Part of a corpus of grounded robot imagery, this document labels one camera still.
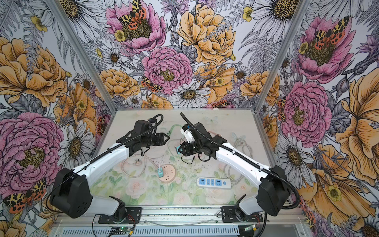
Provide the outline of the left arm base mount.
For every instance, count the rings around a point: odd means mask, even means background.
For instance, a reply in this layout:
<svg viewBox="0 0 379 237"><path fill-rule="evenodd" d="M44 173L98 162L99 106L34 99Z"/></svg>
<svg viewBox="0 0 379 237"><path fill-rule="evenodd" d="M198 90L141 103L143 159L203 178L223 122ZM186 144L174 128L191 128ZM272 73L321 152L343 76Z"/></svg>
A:
<svg viewBox="0 0 379 237"><path fill-rule="evenodd" d="M142 216L141 207L126 207L124 211L112 216L100 215L99 224L139 224Z"/></svg>

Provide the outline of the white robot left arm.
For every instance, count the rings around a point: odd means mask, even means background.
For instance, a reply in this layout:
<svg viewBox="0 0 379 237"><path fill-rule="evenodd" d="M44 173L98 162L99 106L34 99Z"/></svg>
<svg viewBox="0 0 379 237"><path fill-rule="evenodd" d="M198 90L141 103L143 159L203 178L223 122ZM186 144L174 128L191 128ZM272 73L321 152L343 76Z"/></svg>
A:
<svg viewBox="0 0 379 237"><path fill-rule="evenodd" d="M94 214L107 216L115 222L122 221L126 217L125 203L117 197L95 196L90 187L104 173L136 152L165 145L170 137L157 132L159 125L155 118L138 120L132 131L103 153L73 169L61 169L48 197L50 204L71 218Z"/></svg>

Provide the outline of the teal charger plug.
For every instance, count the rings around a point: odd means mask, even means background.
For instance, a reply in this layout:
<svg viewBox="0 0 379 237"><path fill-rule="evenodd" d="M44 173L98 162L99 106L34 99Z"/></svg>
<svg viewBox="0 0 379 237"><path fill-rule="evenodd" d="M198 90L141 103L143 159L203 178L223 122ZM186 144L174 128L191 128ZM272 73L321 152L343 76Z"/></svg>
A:
<svg viewBox="0 0 379 237"><path fill-rule="evenodd" d="M159 176L159 178L162 178L163 176L164 176L164 173L163 173L163 168L158 168L157 169L157 172L158 172L158 176Z"/></svg>

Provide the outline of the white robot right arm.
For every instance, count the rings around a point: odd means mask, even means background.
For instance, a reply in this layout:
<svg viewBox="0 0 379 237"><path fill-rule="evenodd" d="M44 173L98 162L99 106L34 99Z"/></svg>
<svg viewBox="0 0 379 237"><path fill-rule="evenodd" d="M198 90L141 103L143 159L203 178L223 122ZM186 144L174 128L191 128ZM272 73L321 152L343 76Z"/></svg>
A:
<svg viewBox="0 0 379 237"><path fill-rule="evenodd" d="M287 180L281 167L269 167L253 160L223 137L211 136L202 123L185 124L181 133L185 140L177 148L179 154L184 157L204 154L225 163L258 188L255 196L242 196L235 204L235 214L239 218L257 212L277 216L282 209L289 210L299 206L300 195Z"/></svg>

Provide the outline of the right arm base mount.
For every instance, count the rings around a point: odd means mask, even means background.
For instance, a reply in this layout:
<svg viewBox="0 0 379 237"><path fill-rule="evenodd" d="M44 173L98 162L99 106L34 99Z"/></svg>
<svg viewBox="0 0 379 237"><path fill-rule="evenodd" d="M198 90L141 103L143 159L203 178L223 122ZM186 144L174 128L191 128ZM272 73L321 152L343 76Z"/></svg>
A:
<svg viewBox="0 0 379 237"><path fill-rule="evenodd" d="M261 223L264 220L259 212L247 215L235 206L222 206L221 218L223 223Z"/></svg>

